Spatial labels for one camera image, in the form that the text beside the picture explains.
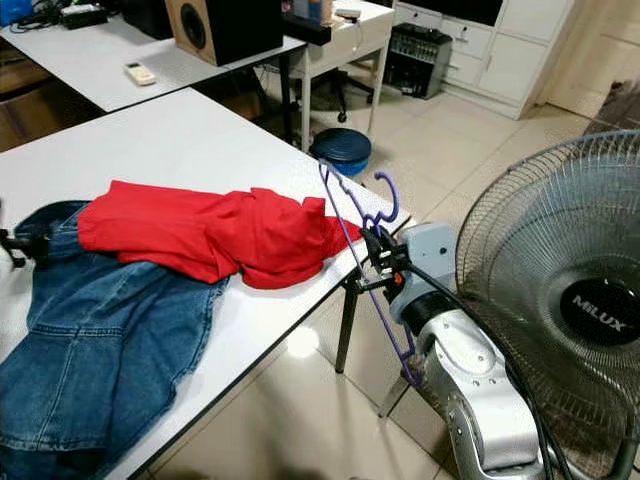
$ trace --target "speaker cone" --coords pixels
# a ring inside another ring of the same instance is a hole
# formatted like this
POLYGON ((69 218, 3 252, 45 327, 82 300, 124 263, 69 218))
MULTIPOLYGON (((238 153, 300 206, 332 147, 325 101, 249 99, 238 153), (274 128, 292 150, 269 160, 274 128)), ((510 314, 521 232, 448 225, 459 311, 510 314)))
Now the speaker cone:
POLYGON ((182 5, 182 8, 180 8, 180 20, 182 21, 182 28, 187 34, 187 38, 191 44, 198 50, 202 50, 207 38, 204 24, 193 5, 190 3, 182 5))

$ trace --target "blue stool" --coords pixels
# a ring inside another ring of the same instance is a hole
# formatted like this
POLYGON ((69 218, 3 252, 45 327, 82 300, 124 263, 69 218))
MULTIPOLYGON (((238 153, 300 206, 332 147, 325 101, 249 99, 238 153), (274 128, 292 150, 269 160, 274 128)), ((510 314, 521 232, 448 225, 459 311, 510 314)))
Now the blue stool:
POLYGON ((369 164, 371 142, 350 128, 329 128, 316 135, 311 155, 330 162, 343 175, 357 175, 369 164))

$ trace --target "red shirt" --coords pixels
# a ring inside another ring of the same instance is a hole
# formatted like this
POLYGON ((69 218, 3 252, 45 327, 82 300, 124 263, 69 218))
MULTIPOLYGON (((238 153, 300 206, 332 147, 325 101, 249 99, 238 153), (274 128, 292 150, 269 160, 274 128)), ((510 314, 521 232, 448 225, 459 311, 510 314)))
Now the red shirt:
MULTIPOLYGON (((226 195, 113 181, 78 219, 86 250, 150 261, 207 283, 239 271, 254 288, 307 280, 347 246, 323 198, 302 205, 271 190, 226 195)), ((353 240, 355 225, 345 222, 353 240)))

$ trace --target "speaker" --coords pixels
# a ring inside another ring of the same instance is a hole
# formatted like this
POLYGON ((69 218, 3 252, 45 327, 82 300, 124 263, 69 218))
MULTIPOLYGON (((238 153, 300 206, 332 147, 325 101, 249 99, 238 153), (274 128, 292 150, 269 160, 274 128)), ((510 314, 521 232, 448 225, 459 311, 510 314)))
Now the speaker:
POLYGON ((125 22, 157 39, 171 38, 171 25, 163 0, 123 0, 125 22))
POLYGON ((176 45, 214 65, 282 46, 281 0, 166 0, 176 45))

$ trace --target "remote control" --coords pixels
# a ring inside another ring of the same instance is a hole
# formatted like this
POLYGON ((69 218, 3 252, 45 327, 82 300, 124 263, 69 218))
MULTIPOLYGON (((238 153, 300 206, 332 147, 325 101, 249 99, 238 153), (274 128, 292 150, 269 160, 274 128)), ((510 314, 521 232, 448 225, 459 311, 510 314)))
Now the remote control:
POLYGON ((153 85, 156 83, 156 76, 147 67, 139 63, 127 63, 125 72, 140 86, 153 85))

